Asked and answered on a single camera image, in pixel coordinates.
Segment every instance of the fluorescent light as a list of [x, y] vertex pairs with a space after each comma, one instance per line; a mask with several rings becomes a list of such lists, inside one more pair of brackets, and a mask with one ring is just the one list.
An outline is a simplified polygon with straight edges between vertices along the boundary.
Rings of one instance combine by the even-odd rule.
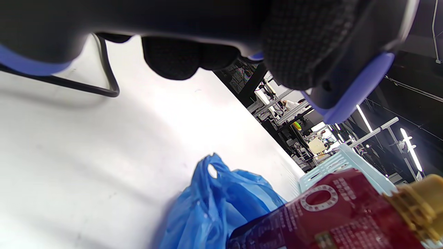
[[417, 155], [415, 154], [414, 148], [412, 147], [410, 138], [406, 134], [406, 131], [403, 128], [400, 128], [401, 134], [404, 137], [404, 141], [408, 146], [409, 152], [411, 153], [412, 159], [414, 159], [414, 163], [419, 171], [423, 171], [420, 162], [418, 161]]
[[369, 122], [368, 122], [368, 120], [366, 119], [365, 115], [364, 115], [363, 112], [361, 111], [361, 108], [360, 108], [359, 105], [357, 105], [357, 110], [358, 110], [358, 112], [360, 113], [361, 117], [363, 118], [363, 121], [365, 122], [366, 126], [368, 127], [369, 132], [372, 132], [372, 128], [371, 128], [371, 126], [369, 125]]
[[340, 134], [338, 134], [338, 137], [340, 138], [340, 140], [342, 141], [342, 143], [344, 143], [344, 139], [342, 138], [342, 136]]

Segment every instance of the red package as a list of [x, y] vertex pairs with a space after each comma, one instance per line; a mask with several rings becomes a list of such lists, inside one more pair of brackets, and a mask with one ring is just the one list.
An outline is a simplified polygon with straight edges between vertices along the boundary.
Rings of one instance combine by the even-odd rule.
[[423, 248], [356, 169], [329, 174], [292, 202], [234, 230], [227, 249]]

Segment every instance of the light blue plastic crate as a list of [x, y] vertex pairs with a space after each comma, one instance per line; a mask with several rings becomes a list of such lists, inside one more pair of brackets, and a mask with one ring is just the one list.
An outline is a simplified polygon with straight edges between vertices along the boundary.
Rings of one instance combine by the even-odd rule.
[[300, 178], [301, 193], [312, 187], [327, 174], [348, 168], [356, 168], [361, 171], [379, 194], [385, 193], [389, 195], [391, 192], [396, 191], [395, 185], [389, 179], [346, 144], [341, 144], [338, 148], [339, 150], [335, 155], [326, 159], [319, 166]]

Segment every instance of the cable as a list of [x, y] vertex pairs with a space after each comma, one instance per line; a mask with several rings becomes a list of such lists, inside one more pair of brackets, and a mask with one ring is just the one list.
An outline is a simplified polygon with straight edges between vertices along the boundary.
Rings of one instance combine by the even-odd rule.
[[57, 76], [34, 76], [34, 75], [23, 74], [23, 73], [15, 71], [7, 66], [4, 66], [2, 64], [0, 64], [0, 71], [6, 72], [9, 74], [22, 76], [22, 77], [29, 78], [29, 79], [43, 81], [43, 82], [57, 85], [57, 86], [63, 86], [63, 87], [79, 90], [82, 92], [94, 93], [94, 94], [98, 94], [98, 95], [102, 95], [102, 96], [106, 96], [106, 97], [117, 97], [120, 94], [120, 88], [118, 86], [118, 82], [115, 79], [114, 73], [112, 72], [112, 68], [109, 63], [108, 49], [106, 47], [106, 40], [103, 39], [102, 37], [99, 37], [96, 35], [93, 35], [93, 36], [94, 36], [95, 40], [97, 41], [97, 45], [99, 46], [99, 55], [100, 55], [101, 66], [103, 67], [103, 70], [105, 71], [106, 78], [108, 79], [109, 89], [101, 88], [98, 86], [91, 86], [91, 85], [87, 85], [84, 83], [60, 78]]

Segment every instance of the white surface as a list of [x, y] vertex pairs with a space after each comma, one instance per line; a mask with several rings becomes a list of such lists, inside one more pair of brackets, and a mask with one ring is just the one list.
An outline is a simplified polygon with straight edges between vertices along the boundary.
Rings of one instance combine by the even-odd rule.
[[[91, 41], [62, 75], [105, 86]], [[295, 197], [303, 172], [213, 73], [162, 79], [140, 46], [109, 44], [117, 98], [0, 73], [0, 248], [155, 248], [212, 152]]]

